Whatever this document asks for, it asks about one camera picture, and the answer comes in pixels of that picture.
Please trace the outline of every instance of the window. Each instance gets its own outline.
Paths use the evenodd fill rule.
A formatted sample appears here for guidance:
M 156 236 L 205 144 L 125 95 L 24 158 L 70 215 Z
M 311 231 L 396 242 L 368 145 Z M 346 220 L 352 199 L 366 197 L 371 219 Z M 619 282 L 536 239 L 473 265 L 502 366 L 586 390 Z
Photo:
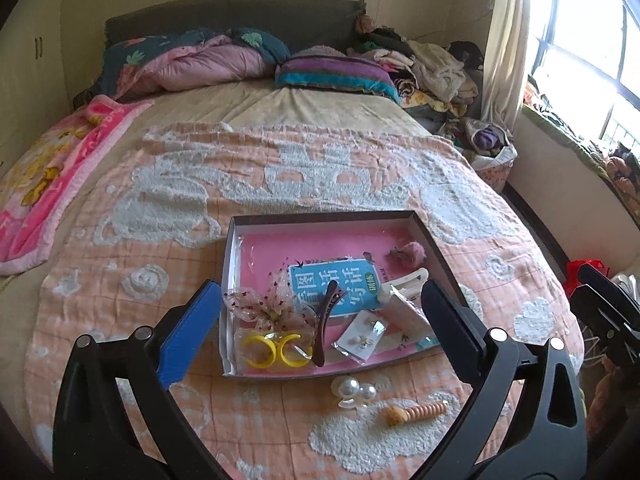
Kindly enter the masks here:
M 527 67 L 578 136 L 640 157 L 640 30 L 622 0 L 531 0 Z

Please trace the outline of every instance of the teal stripe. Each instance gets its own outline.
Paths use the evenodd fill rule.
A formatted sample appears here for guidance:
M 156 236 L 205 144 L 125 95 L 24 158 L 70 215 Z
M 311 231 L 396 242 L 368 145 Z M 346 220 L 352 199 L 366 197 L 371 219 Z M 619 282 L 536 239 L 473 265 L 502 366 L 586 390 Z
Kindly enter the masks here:
M 276 86 L 295 85 L 308 86 L 315 85 L 320 88 L 353 88 L 357 91 L 373 93 L 386 96 L 396 103 L 400 103 L 400 97 L 395 86 L 382 81 L 372 81 L 361 77 L 348 75 L 313 74 L 313 73 L 280 73 L 276 77 Z

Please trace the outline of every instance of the dark gray headboard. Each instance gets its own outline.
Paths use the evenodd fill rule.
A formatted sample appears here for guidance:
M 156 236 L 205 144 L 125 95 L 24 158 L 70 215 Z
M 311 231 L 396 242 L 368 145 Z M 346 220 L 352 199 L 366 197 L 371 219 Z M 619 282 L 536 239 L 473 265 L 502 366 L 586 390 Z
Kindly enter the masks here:
M 110 18 L 106 46 L 198 27 L 255 27 L 280 38 L 292 53 L 316 44 L 344 51 L 356 39 L 356 16 L 365 10 L 364 0 L 178 0 Z

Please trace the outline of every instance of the curtain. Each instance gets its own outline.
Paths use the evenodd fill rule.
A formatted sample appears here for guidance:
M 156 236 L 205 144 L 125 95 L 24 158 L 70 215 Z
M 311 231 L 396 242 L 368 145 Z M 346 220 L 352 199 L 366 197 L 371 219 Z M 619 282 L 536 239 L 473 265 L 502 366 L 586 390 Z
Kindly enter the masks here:
M 526 82 L 529 6 L 529 0 L 495 0 L 484 56 L 482 119 L 511 133 Z

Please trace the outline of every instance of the metal screw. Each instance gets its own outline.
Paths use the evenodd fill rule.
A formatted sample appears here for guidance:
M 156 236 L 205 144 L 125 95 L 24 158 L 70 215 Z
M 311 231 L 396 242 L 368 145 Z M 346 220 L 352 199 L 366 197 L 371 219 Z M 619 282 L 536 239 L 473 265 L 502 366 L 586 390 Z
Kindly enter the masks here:
M 149 339 L 151 337 L 152 332 L 153 331 L 151 330 L 150 326 L 140 326 L 136 329 L 133 335 L 136 337 L 136 339 L 144 341 L 145 339 Z
M 507 333 L 501 328 L 492 328 L 489 335 L 495 341 L 507 341 Z
M 78 339 L 76 339 L 76 346 L 78 348 L 84 348 L 85 346 L 89 346 L 91 342 L 91 336 L 87 334 L 82 334 Z
M 556 350 L 562 350 L 564 348 L 564 342 L 559 337 L 552 337 L 549 344 Z

